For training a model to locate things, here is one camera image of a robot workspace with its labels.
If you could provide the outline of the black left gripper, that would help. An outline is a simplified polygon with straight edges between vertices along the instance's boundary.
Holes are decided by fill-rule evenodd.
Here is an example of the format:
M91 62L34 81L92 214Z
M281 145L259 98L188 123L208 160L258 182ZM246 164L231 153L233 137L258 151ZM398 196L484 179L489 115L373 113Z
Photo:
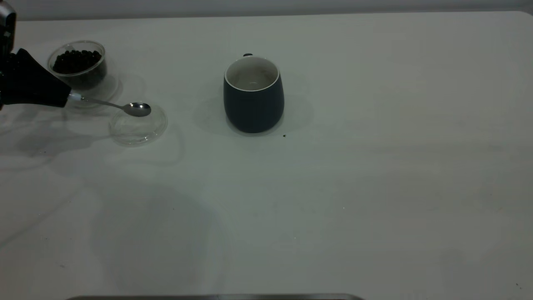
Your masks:
M56 78L25 49L1 57L0 110L7 105L13 59L13 104L35 104L63 108L72 88Z

